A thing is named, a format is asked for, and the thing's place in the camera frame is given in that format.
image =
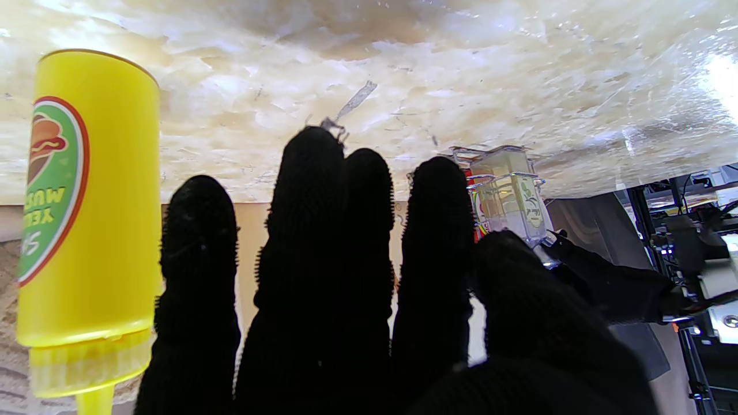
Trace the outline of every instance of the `hot dog illustration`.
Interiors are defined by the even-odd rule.
[[[31,130],[31,149],[28,156],[28,183],[31,183],[49,163],[51,156],[67,147],[56,121],[36,114]]]

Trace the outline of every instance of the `mustard bottle nozzle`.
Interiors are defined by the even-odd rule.
[[[114,385],[103,386],[77,395],[79,415],[111,415],[113,412]]]

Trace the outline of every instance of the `yellow mustard bottle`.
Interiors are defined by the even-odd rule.
[[[151,359],[159,88],[136,64],[82,49],[44,56],[35,87],[18,341],[36,396],[110,414],[114,385]]]

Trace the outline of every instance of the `white marble surface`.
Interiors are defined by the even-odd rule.
[[[734,0],[0,0],[0,204],[21,203],[35,62],[130,58],[162,88],[162,200],[192,174],[271,196],[306,124],[405,174],[451,145],[526,145],[545,196],[738,160]]]

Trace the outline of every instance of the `green label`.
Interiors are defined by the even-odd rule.
[[[43,269],[74,224],[87,183],[88,147],[84,122],[72,106],[56,97],[36,101],[18,265],[21,285]]]
[[[541,209],[541,201],[536,194],[533,179],[518,176],[518,183],[520,186],[520,197],[523,200],[523,209],[525,209],[525,219],[533,227],[540,227],[543,224],[543,211]]]

